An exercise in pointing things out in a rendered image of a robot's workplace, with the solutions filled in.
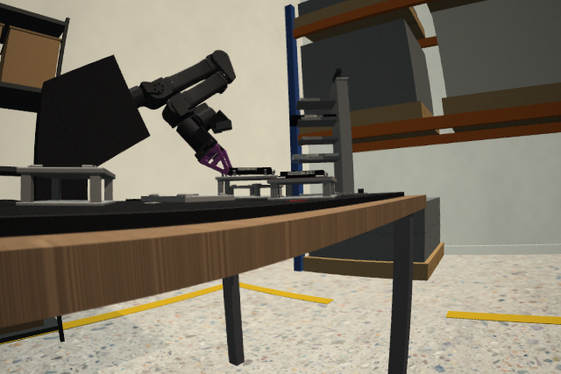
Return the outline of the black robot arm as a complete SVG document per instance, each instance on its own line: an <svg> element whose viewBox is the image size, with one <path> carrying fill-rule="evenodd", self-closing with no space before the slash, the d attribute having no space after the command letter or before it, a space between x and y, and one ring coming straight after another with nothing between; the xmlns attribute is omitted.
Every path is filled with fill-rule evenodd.
<svg viewBox="0 0 561 374"><path fill-rule="evenodd" d="M235 79L229 55L216 50L177 74L152 82L142 81L140 86L129 90L137 108L158 109L166 104L162 111L163 119L172 128L179 125L176 131L186 142L195 131L194 138L204 146L210 139L217 142L208 133L210 129L215 134L232 130L231 120L221 110L216 113L204 101L216 93L221 95ZM183 91L200 81L203 82Z"/></svg>

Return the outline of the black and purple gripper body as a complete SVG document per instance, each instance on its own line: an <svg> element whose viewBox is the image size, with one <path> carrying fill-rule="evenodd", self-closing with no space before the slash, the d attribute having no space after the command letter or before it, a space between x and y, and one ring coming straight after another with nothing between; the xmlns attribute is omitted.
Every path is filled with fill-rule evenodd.
<svg viewBox="0 0 561 374"><path fill-rule="evenodd" d="M188 139L188 144L192 147L192 149L196 152L195 156L200 161L215 145L213 144L215 141L210 139L204 146L202 146L193 136L195 131L190 135ZM215 142L217 144L217 142ZM224 149L220 144L218 144L221 151ZM211 148L211 149L210 149Z"/></svg>

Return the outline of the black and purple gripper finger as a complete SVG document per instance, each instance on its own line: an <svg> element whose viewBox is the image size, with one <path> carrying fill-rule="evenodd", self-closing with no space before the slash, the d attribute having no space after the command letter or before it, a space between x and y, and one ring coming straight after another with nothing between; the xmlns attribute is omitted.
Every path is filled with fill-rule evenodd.
<svg viewBox="0 0 561 374"><path fill-rule="evenodd" d="M221 168L219 168L219 167L217 167L217 166L213 166L212 164L209 163L209 161L210 161L216 154L218 154L218 156L219 156L219 158L220 158L220 160L221 160L221 162L222 162L222 164L223 164L223 166L224 166L224 169L221 169ZM207 167L209 167L209 168L212 168L212 169L214 169L214 170L216 170L216 171L218 171L218 172L220 172L220 173L223 173L223 174L225 174L225 175L230 171L229 168L228 168L228 166L227 166L227 164L226 164L226 162L225 162L224 156L223 156L223 154L222 154L222 152L221 152L221 149L220 149L219 145L215 145L215 146L199 161L199 163L200 163L200 164L203 164L203 165L205 165L205 166L207 166Z"/></svg>
<svg viewBox="0 0 561 374"><path fill-rule="evenodd" d="M228 167L232 167L232 166L231 166L231 162L230 162L229 157L228 157L228 154L227 154L227 152L226 152L225 149L222 150L222 154L224 155L224 158L225 158L225 160L226 160L226 163L227 163ZM213 166L217 166L217 163L218 163L219 161L220 161L220 158L217 156L217 157L211 162L211 164L212 164Z"/></svg>

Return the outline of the white microplate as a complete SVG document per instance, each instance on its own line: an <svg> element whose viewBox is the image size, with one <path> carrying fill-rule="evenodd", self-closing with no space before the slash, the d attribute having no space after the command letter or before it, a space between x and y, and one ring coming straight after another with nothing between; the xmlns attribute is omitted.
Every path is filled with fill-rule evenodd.
<svg viewBox="0 0 561 374"><path fill-rule="evenodd" d="M299 162L302 157L339 156L338 153L292 154L291 163Z"/></svg>

